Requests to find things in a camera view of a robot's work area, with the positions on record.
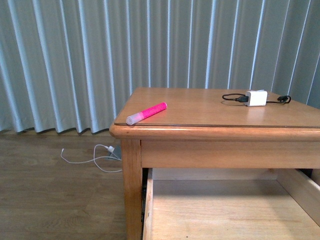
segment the white charger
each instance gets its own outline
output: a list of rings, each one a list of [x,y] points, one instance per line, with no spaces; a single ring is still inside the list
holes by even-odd
[[[268,93],[265,90],[247,91],[245,95],[248,97],[248,102],[244,104],[248,107],[265,106],[267,103]]]

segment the highlighter cap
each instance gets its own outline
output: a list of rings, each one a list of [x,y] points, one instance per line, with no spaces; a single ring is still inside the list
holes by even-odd
[[[127,118],[126,118],[126,124],[128,124],[128,125],[133,125],[133,124],[135,124],[135,123],[137,123],[137,122],[140,122],[141,120],[143,120],[144,119],[144,115],[141,113],[141,112],[138,112],[138,113],[136,113],[136,114],[133,114],[133,115],[131,115],[131,116],[128,116]]]

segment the wooden drawer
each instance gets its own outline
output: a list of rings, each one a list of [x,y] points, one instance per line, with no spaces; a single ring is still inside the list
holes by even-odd
[[[320,239],[320,187],[295,169],[149,169],[144,240]]]

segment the white cable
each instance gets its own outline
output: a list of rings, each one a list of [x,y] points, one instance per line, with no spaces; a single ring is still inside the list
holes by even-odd
[[[99,157],[96,157],[96,148],[97,148],[98,146],[104,147],[104,148],[106,148],[106,149],[109,151],[109,147],[108,147],[108,146],[105,146],[105,145],[102,145],[102,144],[97,144],[97,145],[94,146],[94,149],[93,149],[93,159],[88,160],[88,161],[80,161],[80,162],[68,161],[67,159],[65,159],[65,158],[62,156],[62,154],[63,154],[63,152],[64,152],[64,150],[65,150],[64,148],[62,148],[60,156],[61,156],[61,158],[62,158],[63,160],[65,160],[65,161],[66,161],[67,163],[69,163],[69,164],[86,164],[86,163],[94,162],[94,164],[95,164],[101,171],[103,171],[103,172],[105,172],[105,173],[117,173],[117,172],[121,172],[122,169],[121,169],[121,170],[116,170],[116,171],[106,171],[106,170],[102,169],[102,168],[97,164],[96,160],[97,160],[97,159],[102,159],[102,158],[104,158],[104,159],[114,159],[114,160],[119,160],[119,161],[121,161],[120,158],[118,158],[118,157],[113,157],[113,156],[99,156]]]

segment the marker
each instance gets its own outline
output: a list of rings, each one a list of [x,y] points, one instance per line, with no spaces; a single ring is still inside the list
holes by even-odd
[[[140,122],[141,120],[143,119],[146,119],[146,118],[149,118],[151,117],[152,115],[155,115],[163,110],[166,110],[167,109],[167,104],[165,102],[162,102],[162,103],[159,103],[155,106],[152,106],[150,108],[147,108],[141,112],[138,112],[136,114],[133,114],[131,116],[128,116],[126,118],[126,124],[128,125],[133,125],[137,122]]]

